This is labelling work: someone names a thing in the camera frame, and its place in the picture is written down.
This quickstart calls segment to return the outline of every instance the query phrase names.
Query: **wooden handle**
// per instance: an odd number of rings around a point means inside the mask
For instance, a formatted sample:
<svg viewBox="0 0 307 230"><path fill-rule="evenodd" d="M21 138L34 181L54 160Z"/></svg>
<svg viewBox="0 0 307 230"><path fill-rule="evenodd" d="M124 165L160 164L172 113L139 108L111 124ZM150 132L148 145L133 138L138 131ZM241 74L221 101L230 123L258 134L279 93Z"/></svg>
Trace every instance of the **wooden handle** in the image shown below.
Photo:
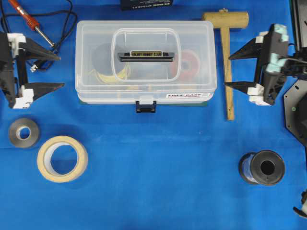
<svg viewBox="0 0 307 230"><path fill-rule="evenodd" d="M228 27L221 28L221 40L223 48L223 63L224 63L224 82L232 82L231 61L230 56L230 33ZM232 121L235 119L233 90L225 86L227 119Z"/></svg>

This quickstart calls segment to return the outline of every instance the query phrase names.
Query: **case latch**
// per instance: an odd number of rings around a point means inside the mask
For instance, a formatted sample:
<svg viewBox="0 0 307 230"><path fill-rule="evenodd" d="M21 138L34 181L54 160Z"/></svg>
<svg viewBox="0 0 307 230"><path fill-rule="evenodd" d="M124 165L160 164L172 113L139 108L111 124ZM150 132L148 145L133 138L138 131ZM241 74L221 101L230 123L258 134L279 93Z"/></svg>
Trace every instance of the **case latch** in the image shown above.
<svg viewBox="0 0 307 230"><path fill-rule="evenodd" d="M154 101L152 104L140 104L139 101L136 101L136 112L139 113L155 113L157 107L157 101Z"/></svg>

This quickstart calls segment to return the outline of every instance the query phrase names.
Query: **blue cloth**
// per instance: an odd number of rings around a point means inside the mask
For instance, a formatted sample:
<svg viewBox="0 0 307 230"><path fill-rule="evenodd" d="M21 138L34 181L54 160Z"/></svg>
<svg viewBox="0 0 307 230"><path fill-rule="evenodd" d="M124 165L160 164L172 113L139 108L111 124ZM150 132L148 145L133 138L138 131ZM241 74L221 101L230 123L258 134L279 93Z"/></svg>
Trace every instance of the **blue cloth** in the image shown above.
<svg viewBox="0 0 307 230"><path fill-rule="evenodd" d="M14 9L4 1L5 11ZM63 0L21 1L30 13L68 8ZM271 23L285 24L293 41L288 0L174 0L174 6L124 11L119 1L75 0L79 20L200 20L223 7L248 11L246 29L231 31L231 52ZM56 41L65 15L39 18ZM42 45L21 18L9 18L14 32ZM158 106L156 114L136 114L134 105L82 105L74 88L75 31L63 44L61 61L46 73L30 73L30 82L66 85L35 101L28 110L12 110L0 96L0 229L2 230L302 230L300 207L307 188L304 147L285 129L282 95L275 106L259 107L234 91L236 119L226 121L223 62L215 31L218 88L208 107ZM255 60L233 61L234 81L253 80ZM17 118L35 120L41 139L17 149L8 128ZM67 135L89 155L77 180L55 184L36 165L40 146ZM273 150L286 165L284 179L272 187L246 184L238 162L248 152Z"/></svg>

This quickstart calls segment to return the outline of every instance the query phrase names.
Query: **tape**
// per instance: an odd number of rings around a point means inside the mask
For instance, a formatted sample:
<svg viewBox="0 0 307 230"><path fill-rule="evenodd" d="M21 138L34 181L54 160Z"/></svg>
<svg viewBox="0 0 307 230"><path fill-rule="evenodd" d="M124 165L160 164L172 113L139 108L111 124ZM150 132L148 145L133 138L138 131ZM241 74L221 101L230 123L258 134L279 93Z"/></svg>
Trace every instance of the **tape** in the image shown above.
<svg viewBox="0 0 307 230"><path fill-rule="evenodd" d="M20 132L24 128L29 129L29 136L27 138L22 138L20 136ZM33 146L38 141L39 136L40 131L38 125L28 118L16 120L9 128L9 139L14 146L19 148L28 148Z"/></svg>
<svg viewBox="0 0 307 230"><path fill-rule="evenodd" d="M171 74L176 76L178 69L178 55L175 56L175 61L171 64ZM191 81L201 69L201 61L198 55L189 49L185 49L181 53L181 71L179 78L182 81Z"/></svg>
<svg viewBox="0 0 307 230"><path fill-rule="evenodd" d="M54 151L64 145L70 145L77 153L77 163L67 174L57 173L51 165ZM67 136L57 136L46 141L40 148L37 156L37 166L43 177L56 183L65 183L77 179L87 167L88 156L85 147L77 140Z"/></svg>
<svg viewBox="0 0 307 230"><path fill-rule="evenodd" d="M116 46L115 54L122 52L124 49ZM94 73L99 81L106 84L119 82L119 79L127 79L130 76L130 65L128 63L115 60L116 75L113 75L111 68L111 44L102 44L92 52L92 65L94 69L89 74Z"/></svg>

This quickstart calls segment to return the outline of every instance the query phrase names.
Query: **gray tape roll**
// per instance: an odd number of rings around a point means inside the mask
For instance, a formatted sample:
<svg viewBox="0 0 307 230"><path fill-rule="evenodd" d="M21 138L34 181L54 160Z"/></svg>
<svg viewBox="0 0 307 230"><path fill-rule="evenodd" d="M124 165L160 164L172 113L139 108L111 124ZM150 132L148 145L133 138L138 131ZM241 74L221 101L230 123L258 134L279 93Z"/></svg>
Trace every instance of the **gray tape roll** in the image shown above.
<svg viewBox="0 0 307 230"><path fill-rule="evenodd" d="M29 129L29 136L25 139L20 137L20 131L24 128ZM19 148L28 148L33 146L39 139L40 131L38 125L28 119L21 118L13 122L9 128L9 139L11 143Z"/></svg>

